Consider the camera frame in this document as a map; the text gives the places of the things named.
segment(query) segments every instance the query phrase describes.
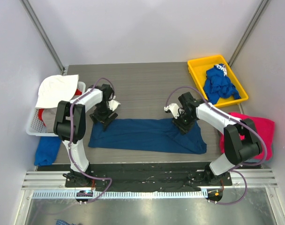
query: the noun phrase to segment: yellow plastic bin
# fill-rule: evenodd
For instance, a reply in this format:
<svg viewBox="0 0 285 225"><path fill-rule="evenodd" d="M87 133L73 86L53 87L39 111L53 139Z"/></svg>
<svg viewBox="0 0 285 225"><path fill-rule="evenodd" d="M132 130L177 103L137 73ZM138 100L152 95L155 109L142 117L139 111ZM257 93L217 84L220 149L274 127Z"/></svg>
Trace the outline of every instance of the yellow plastic bin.
<svg viewBox="0 0 285 225"><path fill-rule="evenodd" d="M226 65L227 68L227 76L230 78L231 82L235 85L237 91L240 94L241 99L235 100L233 96L229 98L220 98L218 102L214 105L215 107L224 107L228 105L235 105L239 104L243 101L246 101L249 99L249 96L243 89L242 85L234 75L233 71L229 67L228 63L224 59L222 55L213 55L205 58L199 58L195 60L189 60L187 62L188 64L188 70L193 77L193 80L198 88L198 90L204 95L206 99L207 96L205 94L205 91L203 89L205 81L206 81L206 71L213 68L214 65L223 63Z"/></svg>

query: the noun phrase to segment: crumpled blue cloth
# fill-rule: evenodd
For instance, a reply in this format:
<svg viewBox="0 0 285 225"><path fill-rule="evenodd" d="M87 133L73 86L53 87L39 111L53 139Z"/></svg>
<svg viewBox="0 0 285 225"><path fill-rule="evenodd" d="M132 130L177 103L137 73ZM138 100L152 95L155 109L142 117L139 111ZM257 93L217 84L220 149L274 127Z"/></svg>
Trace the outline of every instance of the crumpled blue cloth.
<svg viewBox="0 0 285 225"><path fill-rule="evenodd" d="M34 165L52 165L56 160L60 144L59 137L41 137L35 153Z"/></svg>
<svg viewBox="0 0 285 225"><path fill-rule="evenodd" d="M190 154L203 154L207 147L197 123L182 135L172 119L117 119L105 132L103 125L96 123L88 146Z"/></svg>
<svg viewBox="0 0 285 225"><path fill-rule="evenodd" d="M75 225L75 224L68 224L66 221L63 221L61 219L58 219L56 221L56 225Z"/></svg>
<svg viewBox="0 0 285 225"><path fill-rule="evenodd" d="M226 70L224 64L217 64L206 71L207 80L203 89L212 104L216 104L219 98L229 98L232 95L234 99L241 98L224 70Z"/></svg>

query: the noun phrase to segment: white wall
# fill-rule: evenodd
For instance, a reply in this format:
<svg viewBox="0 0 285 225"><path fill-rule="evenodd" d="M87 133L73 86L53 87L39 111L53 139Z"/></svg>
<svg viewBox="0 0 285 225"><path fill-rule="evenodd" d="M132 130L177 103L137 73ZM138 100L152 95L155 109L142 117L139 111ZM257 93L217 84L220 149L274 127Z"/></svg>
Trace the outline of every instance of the white wall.
<svg viewBox="0 0 285 225"><path fill-rule="evenodd" d="M62 63L233 54L260 0L30 0Z"/></svg>
<svg viewBox="0 0 285 225"><path fill-rule="evenodd" d="M271 1L233 70L250 97L245 113L276 122L270 165L285 200L285 0Z"/></svg>
<svg viewBox="0 0 285 225"><path fill-rule="evenodd" d="M0 0L0 225L12 224L25 172L39 138L25 124L41 81L58 74L51 55L18 0Z"/></svg>

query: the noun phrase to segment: floor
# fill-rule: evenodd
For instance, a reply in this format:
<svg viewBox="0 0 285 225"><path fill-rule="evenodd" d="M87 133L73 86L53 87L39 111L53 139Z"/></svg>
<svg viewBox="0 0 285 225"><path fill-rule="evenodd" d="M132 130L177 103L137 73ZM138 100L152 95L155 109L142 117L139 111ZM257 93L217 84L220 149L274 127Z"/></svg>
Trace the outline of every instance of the floor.
<svg viewBox="0 0 285 225"><path fill-rule="evenodd" d="M233 202L243 192L243 188L225 189L222 202ZM57 219L77 225L277 224L265 188L250 188L241 202L231 206L207 203L204 198L115 199L67 209L73 203L74 199L33 199L26 225L53 225Z"/></svg>
<svg viewBox="0 0 285 225"><path fill-rule="evenodd" d="M108 78L114 85L116 100L121 103L116 111L120 119L171 118L171 114L163 110L168 95L180 86L195 87L185 62L74 65L69 66L67 74L79 74L79 81L85 82L86 87L93 85L100 77ZM188 90L177 91L170 103L178 103L177 98L186 91ZM238 105L223 107L222 110L227 113L240 111ZM85 153L91 163L213 161L221 154L217 130L204 121L198 121L203 140L207 143L207 153L202 155L89 148L91 112L86 114L87 130L83 139ZM69 163L67 150L63 145L55 163Z"/></svg>

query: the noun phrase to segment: white cloth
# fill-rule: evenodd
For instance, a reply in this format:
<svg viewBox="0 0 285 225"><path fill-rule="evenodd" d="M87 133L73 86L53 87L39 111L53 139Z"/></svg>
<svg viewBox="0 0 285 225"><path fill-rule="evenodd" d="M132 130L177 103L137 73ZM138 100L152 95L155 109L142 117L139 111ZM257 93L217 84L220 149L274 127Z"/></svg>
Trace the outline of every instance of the white cloth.
<svg viewBox="0 0 285 225"><path fill-rule="evenodd" d="M69 101L77 90L79 75L54 75L40 84L35 108L56 108L60 101Z"/></svg>

